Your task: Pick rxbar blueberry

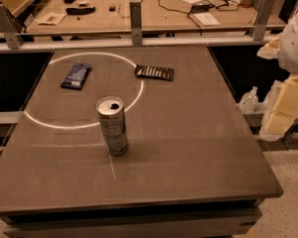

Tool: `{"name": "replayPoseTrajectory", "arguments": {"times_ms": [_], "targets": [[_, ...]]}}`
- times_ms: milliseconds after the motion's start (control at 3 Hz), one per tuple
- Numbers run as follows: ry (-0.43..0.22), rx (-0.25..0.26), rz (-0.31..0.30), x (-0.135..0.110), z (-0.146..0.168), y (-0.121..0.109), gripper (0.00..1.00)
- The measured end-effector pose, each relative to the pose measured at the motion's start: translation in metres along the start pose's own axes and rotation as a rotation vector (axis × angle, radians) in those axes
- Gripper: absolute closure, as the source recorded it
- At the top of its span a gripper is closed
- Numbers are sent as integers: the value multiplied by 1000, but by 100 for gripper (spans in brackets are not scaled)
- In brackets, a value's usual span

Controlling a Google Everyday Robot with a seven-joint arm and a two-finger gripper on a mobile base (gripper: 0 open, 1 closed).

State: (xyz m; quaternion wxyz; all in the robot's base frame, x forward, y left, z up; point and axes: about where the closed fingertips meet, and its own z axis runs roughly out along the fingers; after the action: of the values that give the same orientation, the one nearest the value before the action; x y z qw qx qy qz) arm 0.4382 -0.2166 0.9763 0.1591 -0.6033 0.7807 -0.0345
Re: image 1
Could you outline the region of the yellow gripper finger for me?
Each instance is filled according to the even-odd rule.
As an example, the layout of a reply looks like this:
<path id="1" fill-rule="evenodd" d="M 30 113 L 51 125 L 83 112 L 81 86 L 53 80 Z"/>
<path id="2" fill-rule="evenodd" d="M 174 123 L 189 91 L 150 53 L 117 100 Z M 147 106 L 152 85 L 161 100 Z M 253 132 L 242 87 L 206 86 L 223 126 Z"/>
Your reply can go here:
<path id="1" fill-rule="evenodd" d="M 281 139 L 298 118 L 298 74 L 275 81 L 266 95 L 259 137 L 264 141 Z"/>
<path id="2" fill-rule="evenodd" d="M 260 58 L 266 59 L 266 60 L 272 60 L 278 58 L 278 46 L 281 39 L 281 35 L 278 34 L 276 37 L 274 37 L 272 40 L 270 40 L 267 44 L 265 44 L 263 47 L 261 47 L 257 55 Z"/>

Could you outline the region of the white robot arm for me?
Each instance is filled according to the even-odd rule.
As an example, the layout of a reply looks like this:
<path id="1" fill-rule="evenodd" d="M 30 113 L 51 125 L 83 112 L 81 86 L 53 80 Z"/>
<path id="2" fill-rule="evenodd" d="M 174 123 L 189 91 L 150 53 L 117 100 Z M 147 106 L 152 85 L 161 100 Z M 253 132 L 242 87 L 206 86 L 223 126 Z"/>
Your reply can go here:
<path id="1" fill-rule="evenodd" d="M 281 139 L 298 118 L 298 12 L 283 32 L 259 49 L 257 55 L 267 60 L 278 59 L 280 68 L 290 75 L 274 83 L 266 95 L 267 106 L 261 120 L 259 136 L 274 142 Z"/>

